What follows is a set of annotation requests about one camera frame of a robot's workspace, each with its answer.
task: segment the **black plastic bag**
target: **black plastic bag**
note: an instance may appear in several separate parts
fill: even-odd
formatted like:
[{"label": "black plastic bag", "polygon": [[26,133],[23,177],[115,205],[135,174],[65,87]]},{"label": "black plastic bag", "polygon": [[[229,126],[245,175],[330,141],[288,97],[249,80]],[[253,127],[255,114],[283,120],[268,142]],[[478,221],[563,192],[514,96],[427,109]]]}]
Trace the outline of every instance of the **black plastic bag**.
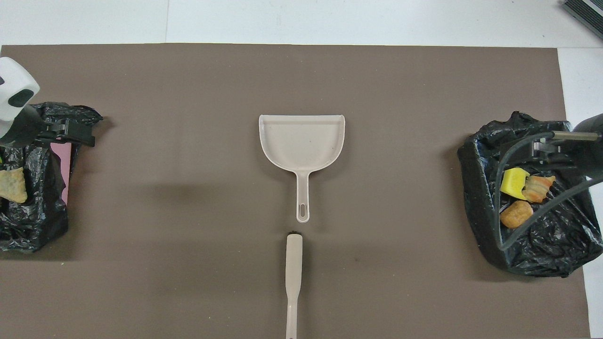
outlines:
[{"label": "black plastic bag", "polygon": [[[490,122],[458,149],[467,218],[480,251],[494,266],[515,274],[567,277],[603,252],[601,231],[588,191],[574,195],[539,218],[509,249],[499,250],[495,241],[493,227],[500,225],[494,225],[493,191],[500,146],[541,132],[568,131],[569,127],[567,121],[538,121],[513,112],[509,121]],[[585,181],[584,176],[571,169],[524,169],[530,174],[554,175],[553,197]],[[502,194],[501,210],[514,201],[515,198]],[[503,228],[504,235],[513,232]]]},{"label": "black plastic bag", "polygon": [[[69,118],[93,126],[102,116],[86,106],[65,103],[32,105],[48,122]],[[79,146],[72,149],[71,170]],[[67,207],[61,199],[65,183],[60,159],[49,148],[29,145],[24,148],[0,147],[0,169],[24,168],[27,201],[14,203],[1,199],[0,249],[33,252],[67,232]]]}]

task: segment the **white dustpan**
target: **white dustpan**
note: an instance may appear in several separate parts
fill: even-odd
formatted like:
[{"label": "white dustpan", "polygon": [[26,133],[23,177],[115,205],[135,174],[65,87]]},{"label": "white dustpan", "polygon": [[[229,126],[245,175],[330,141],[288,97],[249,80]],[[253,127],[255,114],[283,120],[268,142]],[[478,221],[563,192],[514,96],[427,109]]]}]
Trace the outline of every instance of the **white dustpan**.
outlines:
[{"label": "white dustpan", "polygon": [[259,127],[268,160],[297,176],[297,221],[308,222],[308,177],[341,153],[346,119],[342,115],[261,115]]}]

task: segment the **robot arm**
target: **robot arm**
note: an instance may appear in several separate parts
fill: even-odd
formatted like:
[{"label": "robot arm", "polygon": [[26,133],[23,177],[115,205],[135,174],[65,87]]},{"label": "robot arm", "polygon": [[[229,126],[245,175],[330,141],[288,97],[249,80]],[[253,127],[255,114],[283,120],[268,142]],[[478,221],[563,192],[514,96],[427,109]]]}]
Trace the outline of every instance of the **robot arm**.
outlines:
[{"label": "robot arm", "polygon": [[71,142],[94,146],[92,129],[73,120],[45,122],[29,105],[40,86],[16,61],[0,57],[0,146]]}]

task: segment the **bread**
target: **bread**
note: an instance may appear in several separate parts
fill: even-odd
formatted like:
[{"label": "bread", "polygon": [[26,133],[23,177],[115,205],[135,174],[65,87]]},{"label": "bread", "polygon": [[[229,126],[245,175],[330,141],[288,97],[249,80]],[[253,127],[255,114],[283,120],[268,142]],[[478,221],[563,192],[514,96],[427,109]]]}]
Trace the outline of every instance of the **bread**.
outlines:
[{"label": "bread", "polygon": [[534,214],[527,201],[517,200],[500,214],[500,221],[510,229],[516,229]]},{"label": "bread", "polygon": [[531,203],[541,203],[546,198],[546,194],[551,189],[555,181],[552,177],[529,176],[526,179],[526,185],[522,190],[523,196]]},{"label": "bread", "polygon": [[24,203],[27,200],[22,167],[0,171],[0,197],[16,203]]}]

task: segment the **dustpan handle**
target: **dustpan handle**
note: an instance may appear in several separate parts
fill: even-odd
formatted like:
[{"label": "dustpan handle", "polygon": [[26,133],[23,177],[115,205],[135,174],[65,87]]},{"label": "dustpan handle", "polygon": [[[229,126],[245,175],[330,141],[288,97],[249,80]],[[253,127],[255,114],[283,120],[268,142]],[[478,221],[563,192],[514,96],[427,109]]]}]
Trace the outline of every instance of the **dustpan handle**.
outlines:
[{"label": "dustpan handle", "polygon": [[297,176],[297,221],[307,223],[310,220],[310,193],[308,178],[310,172],[298,172]]}]

